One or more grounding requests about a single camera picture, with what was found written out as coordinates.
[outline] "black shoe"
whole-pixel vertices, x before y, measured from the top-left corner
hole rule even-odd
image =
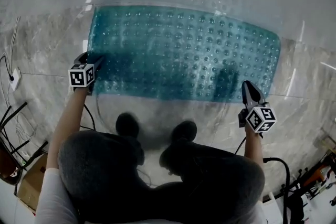
[[[119,135],[138,137],[139,125],[130,113],[120,114],[115,124],[115,129]]]
[[[197,126],[193,121],[184,121],[176,126],[172,132],[172,142],[185,139],[189,142],[196,137]]]

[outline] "white wire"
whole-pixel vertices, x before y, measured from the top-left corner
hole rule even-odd
[[[18,16],[16,18],[16,22],[15,22],[15,27],[14,27],[14,32],[13,32],[13,36],[12,36],[12,41],[10,42],[11,43],[11,48],[10,48],[10,51],[9,51],[9,55],[10,55],[10,59],[9,59],[9,73],[11,75],[13,75],[13,46],[14,46],[14,41],[15,41],[15,37],[16,37],[16,31],[17,31],[17,25],[20,21],[20,16]]]
[[[13,36],[12,36],[12,40],[11,40],[11,47],[10,47],[10,61],[8,61],[8,56],[7,56],[7,53],[4,52],[2,54],[2,57],[5,56],[7,62],[9,63],[9,73],[12,75],[13,73],[13,62],[12,62],[12,59],[13,59],[13,46],[14,46],[14,41],[15,41],[15,37],[16,37],[16,32],[17,32],[17,25],[18,25],[18,22],[20,20],[20,17],[17,17],[16,18],[16,23],[15,23],[15,27],[14,27],[14,32],[13,32]],[[10,102],[9,102],[9,81],[8,81],[8,89],[7,89],[7,99],[6,99],[6,95],[5,95],[5,92],[4,92],[4,89],[3,89],[3,85],[2,85],[2,78],[1,78],[1,72],[0,72],[0,86],[1,86],[1,93],[4,97],[4,100],[5,100],[5,103],[6,103],[6,107],[9,108],[9,106],[11,105]],[[22,125],[19,123],[19,120],[18,120],[18,117],[19,115],[24,118],[26,120],[26,122],[28,123],[28,125],[31,127],[32,129],[32,133],[31,135],[28,135],[25,131],[24,131],[24,128],[22,127]],[[38,145],[36,145],[35,143],[33,143],[30,139],[35,135],[35,129],[33,128],[33,126],[31,125],[31,123],[28,121],[28,119],[25,117],[25,115],[21,112],[19,112],[15,117],[14,117],[14,120],[16,122],[16,125],[15,125],[15,129],[16,129],[16,134],[18,136],[18,140],[20,142],[20,144],[22,144],[22,141],[26,141],[26,140],[29,140],[33,145],[35,145],[36,147],[39,147]]]

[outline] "white sleeve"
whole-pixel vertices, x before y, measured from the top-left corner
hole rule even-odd
[[[246,224],[267,224],[267,219],[262,209],[262,202],[258,201],[253,208],[249,218],[245,222]]]
[[[78,212],[74,208],[59,170],[49,168],[44,174],[38,200],[35,224],[77,224]]]
[[[258,201],[254,208],[246,215],[241,217],[235,224],[267,224],[262,202]]]

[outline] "cardboard box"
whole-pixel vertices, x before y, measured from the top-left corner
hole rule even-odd
[[[33,213],[36,212],[38,198],[42,189],[43,177],[47,165],[47,156],[47,154],[43,154],[28,170],[22,179],[17,193],[17,198]]]

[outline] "marble tile wall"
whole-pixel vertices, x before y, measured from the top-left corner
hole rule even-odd
[[[14,107],[27,101],[23,114],[35,129],[35,144],[50,139],[62,109],[71,93],[67,70],[82,52],[82,42],[88,38],[93,11],[81,7],[58,14],[21,18],[13,49],[13,66],[22,72],[18,89],[9,91]],[[2,50],[9,52],[13,30],[0,34]],[[314,145],[323,130],[336,135],[336,54],[319,47],[310,47],[291,40],[281,40],[281,56],[268,101],[275,109],[278,123],[263,143],[264,156],[283,158],[293,174],[311,167],[325,153]],[[5,95],[8,82],[1,62],[1,82]],[[178,123],[192,119],[198,126],[196,142],[234,152],[244,138],[238,128],[238,113],[242,104],[206,103],[196,101],[160,101],[139,97],[101,94],[88,97],[98,131],[114,132],[117,116],[125,111],[135,114],[141,124],[139,137],[146,150],[146,161],[140,170],[152,179],[152,184],[179,180],[169,176],[159,166],[159,155],[167,146],[169,133]],[[0,96],[0,113],[6,110]],[[83,113],[82,124],[91,126]],[[15,124],[8,126],[15,140]],[[267,191],[277,191],[285,180],[285,170],[277,163],[265,165]]]

